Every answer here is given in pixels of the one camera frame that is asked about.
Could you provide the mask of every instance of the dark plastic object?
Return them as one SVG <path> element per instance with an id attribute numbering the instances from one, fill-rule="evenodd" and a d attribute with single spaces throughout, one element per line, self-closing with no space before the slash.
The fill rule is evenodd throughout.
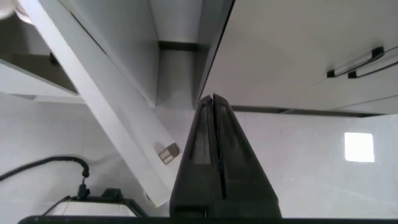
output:
<path id="1" fill-rule="evenodd" d="M 377 60 L 379 60 L 381 57 L 384 56 L 384 47 L 376 47 L 375 49 L 372 49 L 372 57 L 364 62 L 361 62 L 353 67 L 350 67 L 338 74 L 335 73 L 335 70 L 329 70 L 326 73 L 326 77 L 327 78 L 336 78 L 339 76 L 342 76 L 344 74 L 348 74 L 348 78 L 353 78 L 353 72 L 355 72 L 357 69 L 360 69 L 361 67 L 365 66 L 365 65 L 369 65 L 372 62 L 375 62 Z"/>
<path id="2" fill-rule="evenodd" d="M 170 217 L 281 217 L 274 189 L 230 105 L 218 95 L 199 101 Z"/>

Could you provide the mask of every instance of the white tile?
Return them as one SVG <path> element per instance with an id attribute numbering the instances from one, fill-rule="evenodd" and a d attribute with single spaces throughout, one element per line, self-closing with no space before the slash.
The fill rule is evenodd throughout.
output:
<path id="1" fill-rule="evenodd" d="M 247 114 L 246 135 L 285 217 L 382 218 L 397 210 L 383 118 Z M 371 133 L 375 163 L 345 160 L 345 133 Z"/>

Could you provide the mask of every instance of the cabinet handle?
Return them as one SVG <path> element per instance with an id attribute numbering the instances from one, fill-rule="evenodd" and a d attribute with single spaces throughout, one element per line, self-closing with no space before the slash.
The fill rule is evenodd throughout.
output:
<path id="1" fill-rule="evenodd" d="M 372 49 L 372 57 L 370 59 L 367 59 L 364 62 L 361 62 L 357 65 L 354 65 L 350 68 L 347 68 L 346 70 L 343 70 L 340 73 L 335 73 L 335 70 L 329 70 L 326 74 L 327 78 L 336 78 L 345 74 L 350 74 L 351 72 L 355 72 L 355 70 L 365 66 L 365 65 L 369 65 L 372 62 L 375 62 L 377 60 L 379 60 L 381 57 L 384 56 L 384 47 L 376 47 L 375 49 Z"/>
<path id="2" fill-rule="evenodd" d="M 389 64 L 389 65 L 386 65 L 386 66 L 384 66 L 384 67 L 381 67 L 381 68 L 379 68 L 379 69 L 376 69 L 376 70 L 374 70 L 374 71 L 365 73 L 365 74 L 363 74 L 363 75 L 361 75 L 361 76 L 357 76 L 357 75 L 356 75 L 356 71 L 354 70 L 354 71 L 348 73 L 348 78 L 362 78 L 362 77 L 366 77 L 366 76 L 368 76 L 368 75 L 372 75 L 372 74 L 375 74 L 375 73 L 377 73 L 377 72 L 381 72 L 381 71 L 383 71 L 383 70 L 385 70 L 385 69 L 387 69 L 387 68 L 394 67 L 394 66 L 396 66 L 396 65 L 398 65 L 398 61 L 393 62 L 393 63 L 391 63 L 391 64 Z"/>

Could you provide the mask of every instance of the kitchen cabinet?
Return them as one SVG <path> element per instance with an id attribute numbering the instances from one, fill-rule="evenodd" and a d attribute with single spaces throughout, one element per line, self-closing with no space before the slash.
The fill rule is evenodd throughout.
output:
<path id="1" fill-rule="evenodd" d="M 235 1 L 199 88 L 237 106 L 334 110 L 397 95 L 398 67 L 327 78 L 398 46 L 397 1 Z M 391 50 L 358 73 L 398 60 Z"/>

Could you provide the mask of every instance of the power cord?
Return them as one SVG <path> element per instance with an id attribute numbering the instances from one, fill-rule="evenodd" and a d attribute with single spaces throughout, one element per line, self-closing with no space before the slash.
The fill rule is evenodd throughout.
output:
<path id="1" fill-rule="evenodd" d="M 89 167 L 88 164 L 80 158 L 74 157 L 74 156 L 53 156 L 53 157 L 48 157 L 46 159 L 41 159 L 39 161 L 35 161 L 35 162 L 31 162 L 28 163 L 26 165 L 20 166 L 16 169 L 13 169 L 9 172 L 6 172 L 5 174 L 0 176 L 0 181 L 3 181 L 9 177 L 12 177 L 13 175 L 16 175 L 24 170 L 33 168 L 33 167 L 37 167 L 37 166 L 41 166 L 43 164 L 49 163 L 49 162 L 53 162 L 53 161 L 66 161 L 66 162 L 77 162 L 79 163 L 82 167 L 83 167 L 83 172 L 81 173 L 83 176 L 83 181 L 82 183 L 79 185 L 79 190 L 78 190 L 78 195 L 71 197 L 71 196 L 66 196 L 64 198 L 62 198 L 61 200 L 59 200 L 57 203 L 55 203 L 54 205 L 52 205 L 47 211 L 45 211 L 43 213 L 43 215 L 48 214 L 48 212 L 51 212 L 51 210 L 53 210 L 58 204 L 65 202 L 67 200 L 71 200 L 71 199 L 78 199 L 78 200 L 84 200 L 87 198 L 87 196 L 89 196 L 90 194 L 90 190 L 87 189 L 87 186 L 85 184 L 85 179 L 87 177 L 90 176 L 90 172 L 89 172 Z"/>
<path id="2" fill-rule="evenodd" d="M 74 156 L 53 156 L 53 157 L 48 157 L 46 159 L 41 159 L 39 161 L 31 162 L 29 164 L 20 166 L 16 169 L 9 171 L 9 172 L 6 172 L 5 174 L 0 176 L 0 181 L 3 181 L 5 179 L 7 179 L 8 177 L 16 175 L 24 170 L 27 170 L 27 169 L 30 169 L 33 167 L 37 167 L 37 166 L 46 164 L 48 162 L 53 162 L 53 161 L 77 162 L 83 167 L 83 172 L 81 173 L 82 176 L 84 178 L 87 178 L 90 176 L 90 173 L 89 173 L 90 168 L 88 167 L 88 164 L 83 159 L 80 159 L 80 158 L 77 158 Z"/>

